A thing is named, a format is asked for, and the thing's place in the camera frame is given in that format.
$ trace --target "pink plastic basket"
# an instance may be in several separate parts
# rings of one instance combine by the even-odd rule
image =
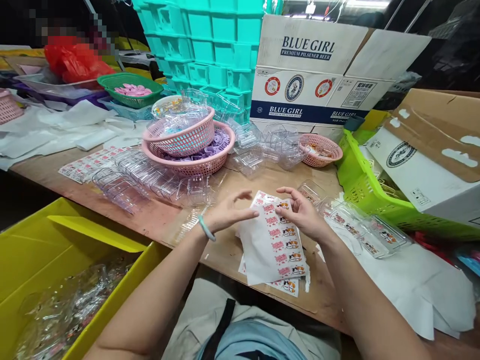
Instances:
[[[307,150],[305,150],[305,152],[308,153],[308,156],[306,157],[305,160],[303,160],[303,162],[307,165],[310,165],[311,167],[323,168],[330,163],[340,160],[344,155],[340,146],[338,146],[332,140],[327,139],[326,137],[323,137],[317,134],[308,133],[308,134],[303,134],[301,136],[301,139],[302,140],[305,139],[308,145],[315,145],[319,148],[323,148],[331,152],[331,157],[327,157],[327,156],[319,156],[316,154],[312,154],[311,152],[308,152]]]
[[[152,133],[155,133],[156,129],[147,129],[143,133],[143,140],[151,144],[149,148],[154,154],[162,151],[181,158],[198,153],[214,140],[214,115],[215,110],[210,107],[210,113],[202,121],[169,136],[155,137]]]
[[[175,170],[185,176],[191,177],[194,175],[210,175],[216,173],[227,161],[229,151],[235,144],[235,132],[226,124],[213,120],[214,130],[223,129],[230,136],[230,143],[228,146],[216,155],[207,157],[206,159],[196,161],[169,161],[165,160],[164,154],[159,151],[159,148],[153,142],[142,141],[141,149],[150,159],[160,163],[168,168]]]
[[[21,109],[10,94],[10,91],[0,89],[0,125],[23,115]]]

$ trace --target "lime green crate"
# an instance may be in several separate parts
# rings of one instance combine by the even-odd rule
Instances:
[[[159,83],[131,72],[118,72],[115,74],[100,76],[97,81],[105,88],[112,98],[134,109],[141,109],[148,105],[152,105],[162,97],[161,92],[164,90],[164,87]],[[123,95],[115,91],[115,88],[123,88],[124,84],[133,84],[136,86],[143,85],[151,90],[151,94],[136,97]]]
[[[404,231],[421,231],[436,238],[461,241],[480,240],[480,229],[418,212],[409,201],[388,196],[374,176],[370,163],[359,149],[352,133],[343,130],[339,145],[343,157],[336,162],[338,181],[345,200],[368,214],[379,215]]]

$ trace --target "hand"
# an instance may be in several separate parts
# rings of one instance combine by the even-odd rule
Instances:
[[[231,194],[205,215],[205,225],[212,234],[259,215],[258,211],[251,208],[236,209],[235,202],[238,199],[252,200],[252,190],[244,189]]]
[[[298,190],[291,187],[279,187],[276,190],[279,194],[291,195],[291,210],[277,207],[275,212],[294,223],[302,233],[317,243],[330,239],[333,230],[319,215],[312,203],[308,201]]]

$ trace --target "beer logo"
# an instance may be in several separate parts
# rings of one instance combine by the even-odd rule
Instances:
[[[396,168],[406,163],[415,153],[417,149],[404,141],[390,153],[386,159],[386,165],[389,168]]]
[[[295,101],[304,88],[304,77],[302,75],[295,75],[286,84],[285,99],[288,102]]]
[[[278,77],[272,76],[265,83],[265,92],[272,96],[280,90],[280,80]]]
[[[330,90],[332,90],[332,87],[334,86],[334,83],[330,79],[325,79],[321,83],[318,84],[318,86],[315,89],[315,96],[317,98],[323,98],[325,95],[327,95]]]

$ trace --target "light blue shirt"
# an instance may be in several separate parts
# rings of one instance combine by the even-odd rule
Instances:
[[[202,358],[208,340],[198,352]],[[220,339],[215,360],[245,359],[238,354],[260,351],[278,360],[307,360],[299,348],[280,332],[254,320],[231,323]]]

